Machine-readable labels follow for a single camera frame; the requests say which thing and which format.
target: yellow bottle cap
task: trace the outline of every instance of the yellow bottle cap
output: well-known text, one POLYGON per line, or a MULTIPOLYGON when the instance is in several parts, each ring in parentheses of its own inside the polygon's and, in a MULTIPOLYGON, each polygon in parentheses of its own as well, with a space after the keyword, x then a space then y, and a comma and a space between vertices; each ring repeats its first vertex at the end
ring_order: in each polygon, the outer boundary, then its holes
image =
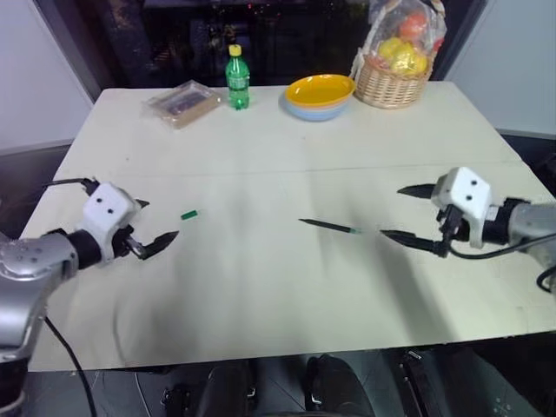
POLYGON ((228 46, 230 56, 240 56, 242 54, 241 45, 229 45, 228 46))

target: bottle label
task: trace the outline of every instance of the bottle label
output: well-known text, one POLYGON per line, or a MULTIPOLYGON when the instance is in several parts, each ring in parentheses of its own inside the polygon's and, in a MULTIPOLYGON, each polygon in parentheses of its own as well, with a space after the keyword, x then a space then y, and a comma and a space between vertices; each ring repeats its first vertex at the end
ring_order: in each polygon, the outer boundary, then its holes
POLYGON ((228 87, 231 89, 246 89, 249 86, 249 79, 247 77, 244 78, 235 78, 230 77, 228 78, 228 87))

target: pen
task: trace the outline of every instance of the pen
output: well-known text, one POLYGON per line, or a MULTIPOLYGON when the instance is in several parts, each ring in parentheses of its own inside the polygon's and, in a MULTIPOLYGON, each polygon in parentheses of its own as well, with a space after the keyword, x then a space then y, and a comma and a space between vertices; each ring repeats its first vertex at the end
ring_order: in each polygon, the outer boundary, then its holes
POLYGON ((339 224, 320 222, 318 220, 311 219, 299 219, 301 222, 306 224, 312 224, 313 226, 318 226, 319 228, 331 228, 332 230, 338 230, 339 232, 351 233, 354 235, 359 235, 361 231, 358 228, 349 228, 348 226, 340 226, 339 224))

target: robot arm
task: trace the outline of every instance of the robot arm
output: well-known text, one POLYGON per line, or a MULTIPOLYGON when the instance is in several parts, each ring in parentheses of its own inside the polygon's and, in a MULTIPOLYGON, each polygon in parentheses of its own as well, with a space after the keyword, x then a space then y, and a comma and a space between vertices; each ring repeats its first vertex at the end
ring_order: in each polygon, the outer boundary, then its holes
POLYGON ((0 415, 15 415, 23 403, 27 365, 54 290, 79 269, 110 263, 130 251, 148 259, 177 236, 167 233, 143 246, 131 236, 129 222, 148 203, 109 182, 88 180, 87 190, 90 197, 77 231, 0 241, 0 415))
POLYGON ((440 223, 442 240, 421 239, 399 230, 382 230, 384 235, 404 246, 441 257, 451 252, 467 259, 485 259, 459 254, 451 248, 453 240, 469 242, 472 248, 482 248, 485 242, 523 246, 522 252, 547 268, 548 285, 542 282, 539 285, 556 298, 556 278, 549 270, 556 266, 556 235, 551 236, 556 234, 555 204, 531 204, 507 198, 502 206, 493 205, 490 185, 469 168, 454 168, 436 184, 413 185, 398 192, 430 199, 439 208, 436 220, 440 223))

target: blue bowl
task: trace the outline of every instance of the blue bowl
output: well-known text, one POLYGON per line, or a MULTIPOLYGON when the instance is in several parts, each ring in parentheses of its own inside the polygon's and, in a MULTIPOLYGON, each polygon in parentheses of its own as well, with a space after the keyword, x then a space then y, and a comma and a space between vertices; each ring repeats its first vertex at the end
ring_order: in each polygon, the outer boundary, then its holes
POLYGON ((322 109, 305 109, 297 107, 287 99, 283 100, 284 108, 295 117, 310 122, 324 122, 325 120, 334 119, 337 117, 348 105, 348 101, 338 104, 337 106, 325 107, 322 109))

